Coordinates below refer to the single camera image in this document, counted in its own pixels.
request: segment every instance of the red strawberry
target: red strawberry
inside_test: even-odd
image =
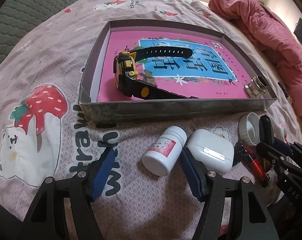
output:
[[[25,100],[27,113],[21,115],[20,122],[15,123],[15,127],[22,127],[26,134],[28,125],[33,115],[36,118],[36,134],[44,131],[44,115],[52,113],[60,118],[67,112],[67,101],[64,96],[53,85],[41,85],[36,87]]]
[[[115,2],[116,2],[116,4],[121,4],[121,3],[124,3],[125,1],[116,0]]]
[[[170,13],[170,12],[167,12],[167,11],[165,11],[165,14],[168,15],[168,16],[176,16],[177,15],[177,13]]]
[[[204,16],[205,18],[209,19],[209,17],[211,16],[210,13],[205,13],[205,14],[202,14],[202,16]]]

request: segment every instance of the pink comforter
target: pink comforter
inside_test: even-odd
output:
[[[210,0],[209,8],[234,23],[276,66],[302,116],[302,47],[281,19],[256,0]]]

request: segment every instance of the gray quilted cushion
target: gray quilted cushion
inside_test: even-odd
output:
[[[34,27],[77,0],[6,0],[0,8],[0,63]]]

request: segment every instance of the white medicine bottle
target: white medicine bottle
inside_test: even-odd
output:
[[[168,175],[179,158],[186,139],[187,135],[182,128],[170,126],[143,155],[143,165],[155,175]]]

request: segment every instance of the black watch strap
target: black watch strap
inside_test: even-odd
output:
[[[150,58],[150,57],[192,57],[193,50],[181,47],[155,46],[143,49],[130,50],[130,54],[136,52],[134,61]]]
[[[136,97],[145,100],[150,99],[183,99],[188,98],[185,96],[181,96],[175,93],[171,93],[169,91],[157,88],[155,85],[145,82],[143,80],[132,80],[125,75],[121,75],[120,79],[125,79],[120,82],[120,84],[124,84],[122,87],[122,92],[124,95],[128,97]]]

